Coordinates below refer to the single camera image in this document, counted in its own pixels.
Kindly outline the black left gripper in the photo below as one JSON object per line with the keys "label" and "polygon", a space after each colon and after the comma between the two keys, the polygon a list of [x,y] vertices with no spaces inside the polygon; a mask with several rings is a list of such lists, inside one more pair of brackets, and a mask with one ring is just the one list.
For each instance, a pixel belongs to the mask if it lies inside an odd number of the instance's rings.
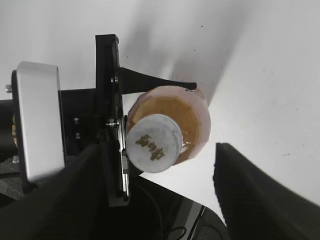
{"label": "black left gripper", "polygon": [[126,157],[126,118],[122,94],[177,86],[195,90],[195,82],[166,80],[119,65],[115,34],[95,36],[95,87],[61,90],[65,162],[75,160],[88,145],[101,149],[101,163],[110,207],[130,201],[129,163]]}

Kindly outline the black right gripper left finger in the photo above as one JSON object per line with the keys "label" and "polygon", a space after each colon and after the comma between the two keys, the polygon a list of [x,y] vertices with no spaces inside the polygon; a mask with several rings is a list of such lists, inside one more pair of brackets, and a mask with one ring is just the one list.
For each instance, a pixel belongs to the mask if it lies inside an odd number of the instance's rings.
{"label": "black right gripper left finger", "polygon": [[1,208],[2,240],[107,240],[102,147],[88,146],[43,186]]}

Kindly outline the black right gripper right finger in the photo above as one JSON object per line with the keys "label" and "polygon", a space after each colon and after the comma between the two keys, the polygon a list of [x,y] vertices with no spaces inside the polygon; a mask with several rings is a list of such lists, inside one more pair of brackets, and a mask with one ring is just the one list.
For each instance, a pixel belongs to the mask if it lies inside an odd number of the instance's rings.
{"label": "black right gripper right finger", "polygon": [[232,240],[318,240],[320,207],[265,174],[228,143],[217,143],[215,194]]}

